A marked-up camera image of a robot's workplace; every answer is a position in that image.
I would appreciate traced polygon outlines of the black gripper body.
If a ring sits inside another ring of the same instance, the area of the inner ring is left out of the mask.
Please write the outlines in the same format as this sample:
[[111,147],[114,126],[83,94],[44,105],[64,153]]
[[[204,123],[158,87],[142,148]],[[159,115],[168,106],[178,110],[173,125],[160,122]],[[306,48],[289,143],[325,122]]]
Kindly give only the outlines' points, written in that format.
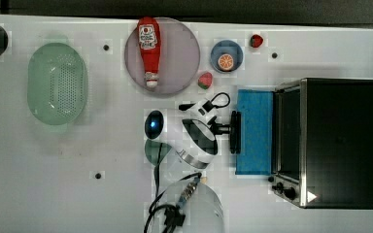
[[210,131],[214,135],[223,135],[223,134],[229,134],[230,133],[230,125],[229,124],[222,124],[216,122],[216,117],[213,116],[209,121],[208,125],[210,127]]

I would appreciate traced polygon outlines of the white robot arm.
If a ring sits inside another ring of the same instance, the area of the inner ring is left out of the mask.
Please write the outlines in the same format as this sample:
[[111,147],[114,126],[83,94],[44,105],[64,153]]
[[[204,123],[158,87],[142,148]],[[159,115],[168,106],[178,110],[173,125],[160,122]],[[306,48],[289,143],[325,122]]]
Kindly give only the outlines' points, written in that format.
[[155,194],[143,233],[225,233],[221,201],[205,184],[205,170],[219,153],[210,128],[176,110],[153,110],[144,132]]

